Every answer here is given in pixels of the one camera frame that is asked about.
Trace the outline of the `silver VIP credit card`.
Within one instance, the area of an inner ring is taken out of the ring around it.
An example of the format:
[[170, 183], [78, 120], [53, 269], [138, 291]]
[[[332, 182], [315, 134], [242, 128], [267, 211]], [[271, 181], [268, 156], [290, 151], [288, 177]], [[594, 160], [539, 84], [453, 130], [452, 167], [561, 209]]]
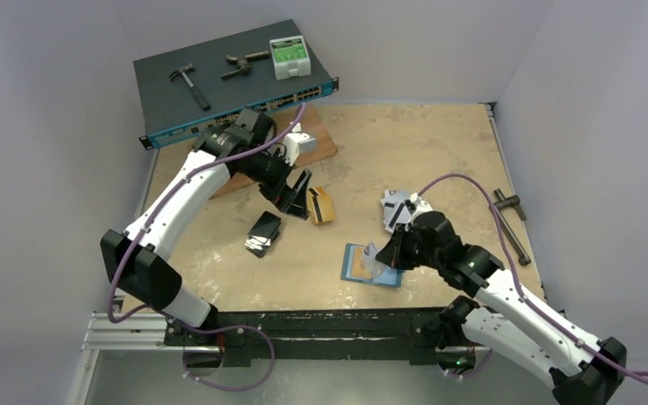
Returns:
[[370, 273], [372, 281], [386, 277], [391, 272], [386, 264], [376, 259], [378, 253], [379, 249], [375, 246], [374, 242], [370, 242], [364, 248], [363, 264], [364, 268]]

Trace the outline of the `blue card holder wallet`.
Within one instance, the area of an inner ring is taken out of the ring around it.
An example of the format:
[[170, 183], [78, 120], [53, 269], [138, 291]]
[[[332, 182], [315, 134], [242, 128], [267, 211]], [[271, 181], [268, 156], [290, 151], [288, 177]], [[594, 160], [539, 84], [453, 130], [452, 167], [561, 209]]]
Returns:
[[367, 259], [365, 251], [366, 246], [352, 243], [345, 246], [340, 279], [373, 286], [400, 288], [402, 272], [386, 267], [383, 270], [375, 269], [372, 273], [365, 265]]

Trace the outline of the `black credit card stack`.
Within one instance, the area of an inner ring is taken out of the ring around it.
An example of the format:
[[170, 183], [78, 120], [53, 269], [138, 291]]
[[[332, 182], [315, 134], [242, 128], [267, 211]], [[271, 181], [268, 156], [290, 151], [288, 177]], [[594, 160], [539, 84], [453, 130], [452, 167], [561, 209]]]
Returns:
[[248, 232], [245, 248], [258, 258], [266, 255], [280, 234], [282, 219], [264, 211]]

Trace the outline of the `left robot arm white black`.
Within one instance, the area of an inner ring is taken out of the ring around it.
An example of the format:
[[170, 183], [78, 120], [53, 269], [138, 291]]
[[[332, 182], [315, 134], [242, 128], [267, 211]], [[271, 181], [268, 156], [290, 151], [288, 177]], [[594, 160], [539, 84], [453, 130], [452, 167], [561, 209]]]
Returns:
[[154, 203], [123, 231], [109, 229], [102, 236], [109, 298], [121, 289], [140, 300], [142, 308], [186, 324], [185, 334], [195, 344], [211, 343], [218, 333], [218, 309], [189, 290], [168, 260], [186, 227], [236, 174], [257, 183], [280, 213], [308, 218], [305, 194], [311, 172], [303, 170], [293, 186], [287, 183], [308, 148], [303, 133], [295, 131], [306, 108], [301, 104], [290, 124], [274, 136], [275, 121], [251, 107], [243, 108], [234, 122], [202, 132]]

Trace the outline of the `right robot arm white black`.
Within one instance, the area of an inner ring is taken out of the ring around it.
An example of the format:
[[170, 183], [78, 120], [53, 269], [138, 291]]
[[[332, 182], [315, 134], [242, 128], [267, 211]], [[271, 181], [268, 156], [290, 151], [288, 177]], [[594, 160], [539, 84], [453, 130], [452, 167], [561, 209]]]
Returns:
[[461, 291], [439, 314], [440, 348], [487, 347], [534, 374], [560, 404], [605, 404], [624, 381], [619, 340], [601, 340], [552, 310], [492, 253], [463, 243], [441, 212], [397, 224], [375, 260], [396, 270], [430, 267]]

